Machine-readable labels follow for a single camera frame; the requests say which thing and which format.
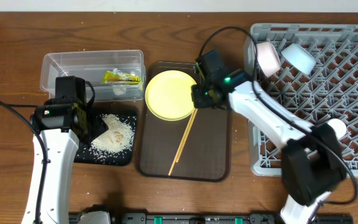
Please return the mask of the wooden chopstick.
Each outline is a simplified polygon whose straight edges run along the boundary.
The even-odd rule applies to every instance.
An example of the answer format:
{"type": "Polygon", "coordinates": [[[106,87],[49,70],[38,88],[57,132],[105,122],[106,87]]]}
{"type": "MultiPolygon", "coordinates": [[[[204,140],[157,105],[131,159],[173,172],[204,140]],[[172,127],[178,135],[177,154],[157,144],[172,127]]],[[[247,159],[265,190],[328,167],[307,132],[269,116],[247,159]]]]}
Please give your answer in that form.
{"type": "Polygon", "coordinates": [[[191,127],[192,127],[192,125],[194,123],[194,120],[196,118],[197,112],[198,112],[198,109],[195,109],[194,112],[191,114],[191,116],[189,118],[188,124],[186,125],[185,132],[183,134],[183,137],[181,139],[181,142],[180,142],[180,145],[179,145],[179,148],[178,148],[178,155],[176,157],[175,162],[178,162],[180,160],[180,156],[182,154],[183,148],[185,147],[186,140],[188,139],[188,136],[189,136],[189,133],[191,131],[191,127]]]}
{"type": "Polygon", "coordinates": [[[171,164],[171,167],[170,167],[170,170],[168,172],[168,175],[171,176],[172,172],[173,172],[173,169],[174,169],[174,166],[175,164],[180,160],[180,156],[181,156],[181,153],[183,151],[183,148],[185,147],[185,143],[186,143],[186,140],[188,139],[188,135],[191,131],[191,127],[193,125],[193,122],[195,120],[195,117],[196,117],[196,114],[197,114],[198,110],[195,109],[194,112],[192,112],[190,118],[189,118],[189,121],[188,121],[188,124],[186,125],[186,129],[183,133],[183,136],[181,138],[181,141],[180,141],[180,144],[179,144],[179,147],[177,149],[177,152],[175,154],[175,157],[174,157],[174,160],[171,164]]]}

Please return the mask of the rice food waste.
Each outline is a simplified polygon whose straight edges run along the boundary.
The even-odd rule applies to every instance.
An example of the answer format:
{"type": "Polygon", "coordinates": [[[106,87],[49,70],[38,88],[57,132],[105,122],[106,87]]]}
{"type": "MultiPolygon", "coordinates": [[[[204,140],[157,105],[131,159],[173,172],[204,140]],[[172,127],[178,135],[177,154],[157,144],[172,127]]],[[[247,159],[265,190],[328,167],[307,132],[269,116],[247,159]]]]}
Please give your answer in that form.
{"type": "Polygon", "coordinates": [[[121,121],[118,115],[103,114],[102,118],[109,129],[91,143],[91,156],[102,163],[118,163],[118,159],[132,152],[134,129],[126,123],[126,118],[121,121]]]}

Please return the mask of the yellow plate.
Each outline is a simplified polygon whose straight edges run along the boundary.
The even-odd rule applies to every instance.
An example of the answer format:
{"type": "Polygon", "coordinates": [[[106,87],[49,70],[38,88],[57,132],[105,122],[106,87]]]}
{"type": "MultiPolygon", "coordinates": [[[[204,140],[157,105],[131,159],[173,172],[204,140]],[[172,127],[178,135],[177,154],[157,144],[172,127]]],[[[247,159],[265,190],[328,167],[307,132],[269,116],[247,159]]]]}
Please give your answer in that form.
{"type": "Polygon", "coordinates": [[[160,72],[147,84],[146,105],[153,115],[162,120],[184,119],[195,110],[191,97],[191,87],[195,84],[194,78],[185,72],[160,72]]]}

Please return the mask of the green snack wrapper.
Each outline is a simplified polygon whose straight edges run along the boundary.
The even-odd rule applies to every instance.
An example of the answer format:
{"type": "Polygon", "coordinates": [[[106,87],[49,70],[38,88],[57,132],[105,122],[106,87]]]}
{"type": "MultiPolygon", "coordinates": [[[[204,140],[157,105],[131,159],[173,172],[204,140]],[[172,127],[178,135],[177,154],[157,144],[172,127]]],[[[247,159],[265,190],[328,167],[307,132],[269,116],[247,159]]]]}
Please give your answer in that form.
{"type": "Polygon", "coordinates": [[[140,83],[140,77],[132,74],[126,73],[118,69],[113,71],[106,71],[102,78],[103,84],[108,83],[118,83],[118,84],[127,84],[127,85],[137,85],[140,83]]]}

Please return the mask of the pink bowl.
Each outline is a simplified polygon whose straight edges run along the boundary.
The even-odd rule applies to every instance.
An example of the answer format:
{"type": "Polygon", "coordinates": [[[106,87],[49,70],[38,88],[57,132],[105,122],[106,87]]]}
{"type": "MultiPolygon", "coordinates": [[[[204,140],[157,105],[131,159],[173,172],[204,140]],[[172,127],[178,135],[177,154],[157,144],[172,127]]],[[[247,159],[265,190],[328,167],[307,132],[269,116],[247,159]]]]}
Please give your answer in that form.
{"type": "Polygon", "coordinates": [[[260,68],[267,78],[271,77],[280,70],[280,59],[273,43],[258,43],[255,51],[257,52],[257,61],[260,68]]]}

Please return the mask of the blue bowl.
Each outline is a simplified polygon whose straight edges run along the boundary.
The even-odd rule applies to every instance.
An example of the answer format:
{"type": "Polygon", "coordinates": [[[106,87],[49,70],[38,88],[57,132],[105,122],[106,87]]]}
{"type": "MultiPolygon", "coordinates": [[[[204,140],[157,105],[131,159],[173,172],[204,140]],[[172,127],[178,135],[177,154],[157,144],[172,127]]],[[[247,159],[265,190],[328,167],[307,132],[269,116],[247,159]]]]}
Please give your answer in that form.
{"type": "Polygon", "coordinates": [[[309,75],[316,65],[314,57],[298,44],[291,44],[281,51],[284,59],[305,75],[309,75]]]}

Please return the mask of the small white green cup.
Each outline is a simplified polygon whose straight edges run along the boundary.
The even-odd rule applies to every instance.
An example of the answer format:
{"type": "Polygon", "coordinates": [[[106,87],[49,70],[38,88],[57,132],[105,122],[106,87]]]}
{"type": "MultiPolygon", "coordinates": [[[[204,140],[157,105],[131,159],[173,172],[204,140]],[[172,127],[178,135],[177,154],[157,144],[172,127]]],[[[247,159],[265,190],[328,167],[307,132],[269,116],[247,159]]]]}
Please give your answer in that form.
{"type": "Polygon", "coordinates": [[[340,119],[333,118],[328,120],[326,123],[333,128],[338,140],[340,140],[347,133],[346,124],[340,119]]]}

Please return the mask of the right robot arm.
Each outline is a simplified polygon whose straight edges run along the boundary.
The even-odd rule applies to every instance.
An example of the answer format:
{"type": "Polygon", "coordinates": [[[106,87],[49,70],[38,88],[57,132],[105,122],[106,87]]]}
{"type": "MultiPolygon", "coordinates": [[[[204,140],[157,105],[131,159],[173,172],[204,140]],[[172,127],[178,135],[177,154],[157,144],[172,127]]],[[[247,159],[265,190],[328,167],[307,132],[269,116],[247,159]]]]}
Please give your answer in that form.
{"type": "Polygon", "coordinates": [[[282,152],[282,182],[288,192],[280,211],[284,223],[311,223],[332,191],[351,175],[341,156],[339,139],[345,124],[332,119],[317,126],[295,116],[273,100],[243,70],[196,68],[200,82],[191,88],[196,108],[228,104],[256,125],[282,152]]]}

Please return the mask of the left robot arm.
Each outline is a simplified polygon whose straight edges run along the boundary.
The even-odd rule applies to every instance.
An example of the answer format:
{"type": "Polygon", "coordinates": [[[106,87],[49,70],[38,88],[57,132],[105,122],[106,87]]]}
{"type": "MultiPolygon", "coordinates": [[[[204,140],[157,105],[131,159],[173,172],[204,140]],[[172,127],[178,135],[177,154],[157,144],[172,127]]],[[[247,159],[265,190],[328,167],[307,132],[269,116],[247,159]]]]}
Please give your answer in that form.
{"type": "Polygon", "coordinates": [[[80,144],[108,130],[90,111],[92,101],[50,99],[36,107],[30,123],[34,165],[23,223],[68,223],[70,184],[80,144]]]}

